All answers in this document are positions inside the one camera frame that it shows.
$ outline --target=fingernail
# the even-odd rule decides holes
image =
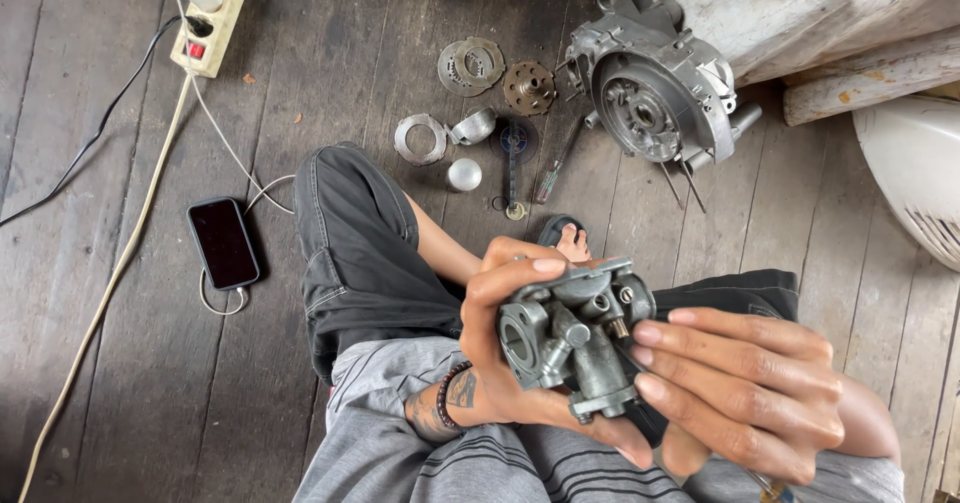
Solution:
[[[633,383],[636,384],[642,398],[647,401],[660,401],[666,393],[666,386],[649,375],[636,374]]]
[[[556,273],[567,268],[567,262],[559,259],[534,259],[534,270],[539,273]]]
[[[628,453],[627,451],[623,450],[622,448],[620,448],[620,447],[618,447],[618,446],[615,446],[614,448],[616,449],[617,452],[619,452],[620,454],[622,454],[624,458],[627,459],[627,462],[630,462],[630,463],[633,464],[634,466],[637,465],[637,462],[634,460],[634,457],[630,455],[630,453]]]
[[[678,310],[671,311],[666,316],[666,320],[671,324],[690,325],[697,321],[697,314],[690,310],[679,308]]]
[[[661,336],[659,328],[647,323],[636,325],[636,330],[633,331],[633,339],[643,346],[656,346]]]
[[[643,366],[649,367],[654,364],[654,350],[649,347],[635,347],[633,349],[633,358]]]

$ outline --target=black cable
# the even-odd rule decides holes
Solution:
[[[0,227],[6,226],[6,224],[11,222],[12,220],[24,214],[27,214],[28,212],[41,206],[43,203],[49,202],[51,199],[53,199],[53,197],[57,194],[57,192],[59,192],[64,187],[64,181],[66,180],[67,177],[70,176],[70,172],[72,172],[73,168],[77,166],[77,163],[80,162],[80,159],[84,157],[84,153],[86,153],[91,147],[93,147],[93,144],[96,143],[98,139],[100,139],[101,135],[103,135],[104,128],[107,126],[107,120],[110,118],[111,113],[114,112],[114,106],[116,106],[116,104],[120,102],[120,99],[123,98],[124,93],[126,93],[127,89],[129,89],[130,86],[134,83],[134,80],[137,78],[137,76],[140,75],[140,72],[143,70],[143,67],[147,65],[147,61],[150,60],[150,55],[154,53],[154,48],[157,46],[157,42],[161,39],[161,36],[163,36],[163,33],[169,30],[174,25],[174,23],[176,23],[179,20],[180,20],[180,16],[174,16],[170,18],[169,20],[167,20],[167,22],[163,23],[163,26],[160,28],[160,30],[156,31],[156,34],[153,35],[153,39],[150,40],[150,45],[147,46],[147,54],[143,56],[143,60],[140,62],[140,66],[137,67],[136,71],[133,73],[130,79],[126,81],[126,85],[123,86],[123,89],[120,90],[120,93],[118,93],[116,97],[113,99],[113,101],[106,107],[106,112],[103,113],[103,118],[100,120],[100,126],[97,127],[97,133],[93,134],[93,137],[90,138],[90,140],[87,141],[79,149],[79,152],[77,153],[77,157],[73,159],[73,162],[71,162],[70,165],[66,168],[66,171],[63,172],[63,176],[61,176],[59,180],[56,181],[56,184],[54,184],[53,189],[51,189],[49,193],[47,193],[46,195],[44,195],[34,203],[30,204],[26,208],[23,208],[13,214],[10,214],[9,216],[3,219],[0,219]]]

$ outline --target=black sandal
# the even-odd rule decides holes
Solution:
[[[572,215],[557,214],[547,220],[543,230],[540,231],[539,238],[536,239],[536,243],[542,247],[556,247],[560,239],[564,238],[564,227],[566,227],[567,224],[576,226],[577,231],[587,230],[584,225],[580,223],[580,220]]]

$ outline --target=foot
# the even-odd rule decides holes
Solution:
[[[587,232],[581,229],[577,231],[577,226],[568,223],[563,227],[560,233],[557,250],[566,256],[570,263],[580,263],[591,259],[591,249],[587,247]]]

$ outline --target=carburetor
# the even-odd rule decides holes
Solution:
[[[590,128],[603,124],[624,153],[680,162],[693,173],[734,153],[734,141],[762,114],[737,106],[734,73],[715,47],[678,31],[675,0],[596,0],[603,17],[571,35],[570,83],[593,101]]]
[[[640,403],[616,341],[653,318],[657,304],[632,264],[621,257],[571,268],[518,289],[499,309],[500,345],[522,390],[571,384],[570,414],[581,424],[594,412],[613,418]]]

